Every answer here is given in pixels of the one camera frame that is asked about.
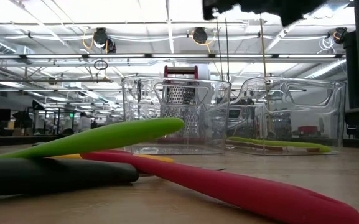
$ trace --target fluorescent light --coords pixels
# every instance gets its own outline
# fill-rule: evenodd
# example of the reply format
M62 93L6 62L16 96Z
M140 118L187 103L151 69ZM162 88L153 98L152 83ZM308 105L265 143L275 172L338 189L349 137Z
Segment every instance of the fluorescent light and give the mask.
M335 54L281 54L279 58L334 58Z
M87 51L86 49L80 49L81 51L84 51L84 52L86 52L87 54L89 54L90 52L89 51Z
M33 93L33 92L29 92L31 95L34 95L34 96L38 96L38 97L44 97L44 96L42 96L41 94L39 94L39 93Z
M0 55L0 59L20 59L18 55Z
M228 55L226 54L218 54L217 55L218 58L226 58L228 57ZM229 54L229 58L262 58L263 55L261 54ZM271 58L272 55L265 55L266 58Z
M23 90L23 91L42 92L42 91L54 91L54 90L42 90L42 89L39 89L39 90Z
M58 89L57 91L88 91L88 90L81 90L81 89Z
M56 101L68 101L68 99L63 98L63 97L58 97L58 96L51 96L49 97L51 100L56 100Z
M27 58L82 58L82 55L27 55Z
M97 95L96 93L93 93L92 91L88 91L85 94L87 94L89 97L92 97L94 99L99 99L99 95Z
M144 54L91 54L90 58L141 58Z
M122 89L93 89L92 91L122 91Z
M152 54L153 58L208 58L208 54Z
M305 78L317 78L317 77L321 76L322 74L328 72L329 70L331 70L331 69L345 63L346 61L347 60L345 60L345 59L344 60L338 60L338 62L335 62L335 63L333 63L333 64L331 64L331 65L329 65L329 66L327 66L327 67L325 67L325 68L323 68L323 69L321 69L321 70L319 70L319 71L317 71L317 72L315 72L313 74L310 74L310 75L306 76Z
M0 89L0 91L20 91L20 90L17 90L17 89Z
M0 82L1 85L6 85L14 88L20 88L22 85L15 83L15 82Z

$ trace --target red spatula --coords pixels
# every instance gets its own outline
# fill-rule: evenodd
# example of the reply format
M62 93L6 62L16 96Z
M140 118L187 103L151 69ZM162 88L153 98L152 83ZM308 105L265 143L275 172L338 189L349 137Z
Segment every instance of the red spatula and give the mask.
M289 184L129 154L89 152L81 156L129 163L142 172L286 223L359 224L359 213L351 206Z

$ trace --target plastic bin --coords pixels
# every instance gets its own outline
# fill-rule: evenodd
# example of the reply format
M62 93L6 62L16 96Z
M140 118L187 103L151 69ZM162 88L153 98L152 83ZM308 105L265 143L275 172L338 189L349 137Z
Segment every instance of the plastic bin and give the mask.
M344 83L252 78L230 103L226 148L272 156L336 154L344 110Z
M231 84L213 80L126 77L126 121L178 117L185 127L153 142L125 147L140 154L222 154Z

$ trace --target ceiling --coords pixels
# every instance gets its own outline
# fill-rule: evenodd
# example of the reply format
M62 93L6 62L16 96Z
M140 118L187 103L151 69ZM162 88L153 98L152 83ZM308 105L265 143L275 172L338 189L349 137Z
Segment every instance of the ceiling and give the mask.
M338 4L350 1L329 1L328 4L332 2ZM261 54L262 44L266 54L344 54L342 45L334 44L332 38L325 37L332 35L336 27L355 30L352 7L344 7L335 12L325 8L306 15L305 19L289 27L283 27L278 16L263 14L262 39L259 38L259 15L240 12L235 8L220 15L217 21L205 21L202 17L201 1L26 0L21 1L21 4L17 1L15 3L15 0L0 0L0 40L11 46L26 46L35 54L104 53L95 45L87 48L83 43L91 45L91 35L97 27L107 29L108 35L116 44L117 54ZM195 27L205 28L210 42L208 47L193 41L192 31ZM339 59L269 59L266 72L275 76L298 77L311 69L337 60ZM30 75L33 80L56 77L78 79L81 88L119 89L121 78L128 75L162 76L165 65L183 67L206 64L216 79L219 79L221 70L226 74L229 67L230 81L235 88L239 88L247 79L264 75L261 59L234 59L228 63L226 60L221 63L219 60L192 58L121 58L106 61L110 65L106 73L102 73L111 83L82 82L81 79L95 78L98 71L93 67L94 60L78 59L33 59L30 64L17 60L0 60L0 79L14 81L23 79L26 75ZM343 80L345 73L334 74L333 77ZM37 82L26 84L26 87L66 88L60 83L51 86ZM12 86L0 84L0 88ZM117 93L100 95L108 99Z

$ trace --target wooden table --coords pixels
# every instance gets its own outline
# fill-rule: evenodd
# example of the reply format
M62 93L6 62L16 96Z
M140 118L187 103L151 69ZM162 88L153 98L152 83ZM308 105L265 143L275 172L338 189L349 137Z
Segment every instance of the wooden table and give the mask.
M20 146L0 147L0 153ZM193 166L298 185L350 204L359 211L359 149L330 156L172 156ZM157 177L43 196L0 197L0 223L275 223Z

